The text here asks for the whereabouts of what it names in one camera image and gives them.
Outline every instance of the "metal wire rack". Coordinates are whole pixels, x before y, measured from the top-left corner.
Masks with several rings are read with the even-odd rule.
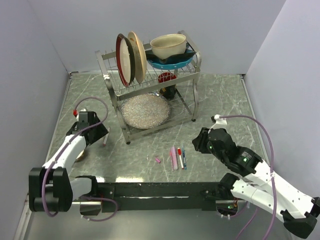
[[[178,33],[186,36],[188,46],[196,52],[191,63],[183,68],[179,68],[176,70],[155,69],[154,67],[151,67],[149,65],[144,81],[140,84],[134,81],[128,87],[125,87],[121,82],[116,62],[116,52],[112,51],[106,54],[101,54],[100,51],[95,52],[106,87],[110,95],[112,105],[114,107],[116,116],[122,129],[123,136],[127,144],[130,144],[132,139],[140,137],[142,135],[149,134],[163,128],[168,128],[184,121],[195,121],[197,118],[199,108],[197,83],[200,76],[201,54],[197,46],[185,31],[182,30]],[[143,47],[145,50],[151,48],[149,43],[144,44]],[[176,78],[170,81],[159,83],[159,75],[166,72],[174,74]],[[185,97],[182,97],[181,93],[179,92],[178,84],[182,84],[187,81],[192,81],[192,91],[190,91],[190,93],[193,93],[193,101],[191,104],[187,104],[185,101],[187,93],[185,94]],[[150,92],[156,92],[159,89],[166,88],[172,85],[177,85],[177,91],[175,98],[169,101],[171,115],[165,123],[146,130],[135,129],[125,123],[120,110],[123,100]]]

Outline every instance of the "glitter plate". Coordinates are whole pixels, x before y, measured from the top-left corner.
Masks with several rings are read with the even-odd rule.
[[[170,105],[162,95],[150,92],[126,99],[121,105],[124,121],[136,129],[151,129],[170,116]]]

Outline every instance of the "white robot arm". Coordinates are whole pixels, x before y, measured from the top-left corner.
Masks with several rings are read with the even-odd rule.
[[[202,128],[192,143],[196,151],[213,154],[228,169],[220,184],[238,199],[246,200],[269,213],[274,210],[272,177],[276,191],[276,217],[288,231],[306,239],[313,231],[320,214],[320,198],[296,189],[281,176],[272,173],[268,164],[251,149],[237,146],[226,131],[227,121],[216,115],[214,125]]]
[[[66,133],[63,144],[54,156],[42,167],[35,167],[29,173],[29,207],[34,212],[44,211],[42,182],[45,172],[52,164],[54,165],[50,169],[45,184],[45,199],[50,212],[66,212],[71,207],[73,200],[86,194],[94,195],[98,189],[95,176],[79,176],[69,181],[68,174],[78,156],[88,145],[104,136],[103,145],[105,145],[109,131],[103,124],[96,125],[100,120],[94,111],[83,109],[76,113],[75,117],[77,121]],[[92,125],[96,126],[88,130],[84,129]]]

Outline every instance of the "gray marble floor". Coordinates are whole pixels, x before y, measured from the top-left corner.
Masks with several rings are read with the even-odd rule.
[[[191,84],[182,83],[177,87],[192,108]],[[251,116],[252,113],[239,75],[201,74],[198,92],[200,105],[196,122],[183,122],[135,139],[127,145],[102,76],[96,73],[73,74],[50,156],[58,150],[66,132],[76,120],[73,116],[76,102],[87,96],[97,96],[105,100],[109,107],[109,116],[104,122],[106,127],[111,127],[107,145],[103,147],[100,140],[89,146],[83,160],[74,163],[71,177],[94,175],[105,178],[107,182],[219,181],[229,170],[213,155],[196,152],[191,141],[202,127],[212,125],[210,117],[215,114]],[[81,103],[79,109],[82,108],[97,112],[100,118],[105,114],[104,106],[96,100]],[[263,156],[252,121],[242,118],[229,119],[227,131],[238,145],[249,147]],[[181,144],[185,147],[187,170],[172,171],[169,150],[173,145],[179,147]]]

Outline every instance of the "blue pen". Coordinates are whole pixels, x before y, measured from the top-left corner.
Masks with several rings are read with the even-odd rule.
[[[183,166],[184,170],[187,170],[187,162],[186,162],[186,154],[185,154],[185,146],[182,144],[182,158],[183,158]]]

